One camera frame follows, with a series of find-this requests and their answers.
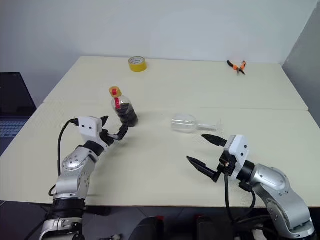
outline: laptop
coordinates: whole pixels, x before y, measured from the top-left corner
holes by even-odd
[[[19,72],[0,72],[0,156],[37,110]]]

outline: pliers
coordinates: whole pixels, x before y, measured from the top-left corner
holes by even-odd
[[[246,75],[245,72],[244,72],[244,69],[245,69],[246,64],[247,64],[246,61],[243,61],[243,62],[242,62],[241,67],[238,67],[237,65],[232,64],[229,60],[226,61],[226,63],[227,63],[230,67],[232,67],[234,70],[236,70],[236,72],[238,73],[238,75],[239,75],[239,72],[241,72],[242,74]]]

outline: plastic bottle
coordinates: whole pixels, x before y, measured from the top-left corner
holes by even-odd
[[[199,123],[196,118],[190,114],[177,113],[172,117],[171,127],[173,130],[183,133],[193,133],[196,130],[218,131],[221,128],[221,121],[215,125]]]
[[[129,98],[123,96],[117,86],[110,87],[109,92],[113,97],[111,105],[119,116],[121,122],[123,124],[128,123],[128,127],[134,127],[138,123],[138,117]]]

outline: clear glass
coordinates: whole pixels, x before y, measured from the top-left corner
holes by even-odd
[[[171,128],[183,133],[193,133],[201,129],[217,131],[220,127],[221,121],[217,122],[215,125],[198,123],[194,116],[186,113],[175,114],[171,121]]]

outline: white wall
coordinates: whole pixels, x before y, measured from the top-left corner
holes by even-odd
[[[41,103],[82,55],[284,63],[317,0],[0,0],[0,72]]]

